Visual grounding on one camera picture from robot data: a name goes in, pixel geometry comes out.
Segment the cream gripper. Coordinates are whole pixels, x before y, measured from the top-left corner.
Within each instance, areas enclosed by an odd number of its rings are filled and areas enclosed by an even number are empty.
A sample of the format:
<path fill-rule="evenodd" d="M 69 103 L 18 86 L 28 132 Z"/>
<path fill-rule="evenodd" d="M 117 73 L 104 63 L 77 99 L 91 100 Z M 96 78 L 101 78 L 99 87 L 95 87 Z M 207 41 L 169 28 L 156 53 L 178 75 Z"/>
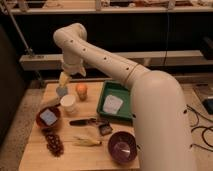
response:
<path fill-rule="evenodd" d="M 59 77 L 59 86 L 65 87 L 71 80 L 70 75 L 75 75 L 77 73 L 81 74 L 83 77 L 86 76 L 86 70 L 82 64 L 74 64 L 69 65 L 66 63 L 62 63 L 62 69 L 65 71 L 62 71 L 60 73 Z"/>

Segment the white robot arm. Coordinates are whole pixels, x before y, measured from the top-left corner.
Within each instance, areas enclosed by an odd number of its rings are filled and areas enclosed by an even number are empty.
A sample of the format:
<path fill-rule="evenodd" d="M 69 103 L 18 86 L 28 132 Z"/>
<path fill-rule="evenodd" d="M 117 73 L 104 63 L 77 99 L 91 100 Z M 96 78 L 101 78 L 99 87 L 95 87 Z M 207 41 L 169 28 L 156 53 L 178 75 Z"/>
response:
<path fill-rule="evenodd" d="M 140 171 L 197 171 L 184 93 L 173 76 L 88 43 L 80 23 L 56 30 L 53 39 L 66 73 L 84 75 L 88 63 L 130 90 Z"/>

